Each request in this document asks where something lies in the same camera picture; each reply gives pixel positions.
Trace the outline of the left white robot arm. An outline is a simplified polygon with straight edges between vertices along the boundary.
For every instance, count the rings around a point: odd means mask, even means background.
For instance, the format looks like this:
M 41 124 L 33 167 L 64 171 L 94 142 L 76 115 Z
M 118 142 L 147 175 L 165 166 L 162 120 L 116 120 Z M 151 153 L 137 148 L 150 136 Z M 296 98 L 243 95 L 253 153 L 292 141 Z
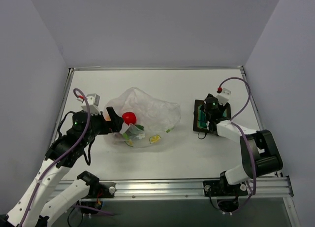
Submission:
M 110 120 L 106 121 L 95 106 L 86 107 L 72 116 L 72 127 L 60 135 L 48 149 L 41 168 L 13 209 L 0 218 L 8 227 L 34 226 L 47 198 L 59 181 L 70 171 L 97 135 L 120 132 L 125 125 L 113 107 L 106 108 Z

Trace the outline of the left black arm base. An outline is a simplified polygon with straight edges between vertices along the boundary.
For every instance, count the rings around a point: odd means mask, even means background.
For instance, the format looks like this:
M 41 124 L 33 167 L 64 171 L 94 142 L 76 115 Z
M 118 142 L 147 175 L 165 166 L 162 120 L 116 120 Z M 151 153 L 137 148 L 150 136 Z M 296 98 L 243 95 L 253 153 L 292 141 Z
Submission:
M 116 192 L 114 182 L 95 182 L 90 185 L 88 197 L 91 198 L 113 198 Z

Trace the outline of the translucent printed plastic bag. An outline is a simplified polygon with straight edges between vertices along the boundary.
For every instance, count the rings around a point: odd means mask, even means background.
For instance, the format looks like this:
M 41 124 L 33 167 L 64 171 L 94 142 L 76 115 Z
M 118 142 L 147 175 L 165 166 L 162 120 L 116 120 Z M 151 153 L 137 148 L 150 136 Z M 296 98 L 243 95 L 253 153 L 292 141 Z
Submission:
M 181 108 L 178 103 L 157 99 L 143 90 L 132 87 L 119 97 L 111 99 L 105 107 L 113 107 L 119 116 L 131 112 L 136 122 L 127 130 L 106 135 L 108 145 L 129 148 L 148 148 L 155 145 L 170 145 L 177 135 L 172 130 L 179 125 Z

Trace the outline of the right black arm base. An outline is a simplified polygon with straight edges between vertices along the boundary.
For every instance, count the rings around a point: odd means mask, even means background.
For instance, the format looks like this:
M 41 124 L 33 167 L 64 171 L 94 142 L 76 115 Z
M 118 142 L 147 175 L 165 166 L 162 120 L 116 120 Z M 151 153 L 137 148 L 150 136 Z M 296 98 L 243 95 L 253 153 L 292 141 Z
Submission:
M 211 197 L 218 196 L 247 196 L 248 190 L 245 183 L 229 185 L 225 181 L 205 180 L 203 181 L 204 195 Z

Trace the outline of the red fake apple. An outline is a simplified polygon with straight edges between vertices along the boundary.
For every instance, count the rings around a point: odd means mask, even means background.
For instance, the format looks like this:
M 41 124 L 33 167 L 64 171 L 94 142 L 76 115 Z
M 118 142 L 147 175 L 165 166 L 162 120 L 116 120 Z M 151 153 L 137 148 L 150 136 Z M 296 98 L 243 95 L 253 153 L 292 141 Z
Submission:
M 123 113 L 122 118 L 127 125 L 130 125 L 130 124 L 135 125 L 137 123 L 136 115 L 133 112 Z

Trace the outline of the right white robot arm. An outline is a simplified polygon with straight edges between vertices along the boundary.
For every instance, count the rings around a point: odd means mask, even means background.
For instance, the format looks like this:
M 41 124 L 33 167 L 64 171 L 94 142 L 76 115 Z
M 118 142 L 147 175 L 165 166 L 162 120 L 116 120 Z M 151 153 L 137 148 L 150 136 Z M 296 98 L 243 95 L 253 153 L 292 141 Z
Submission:
M 277 172 L 283 161 L 269 130 L 253 130 L 243 127 L 224 116 L 228 103 L 208 94 L 201 110 L 205 113 L 207 131 L 234 141 L 240 148 L 241 161 L 236 167 L 220 174 L 219 189 L 229 194 L 236 185 L 248 180 L 256 181 L 260 176 Z

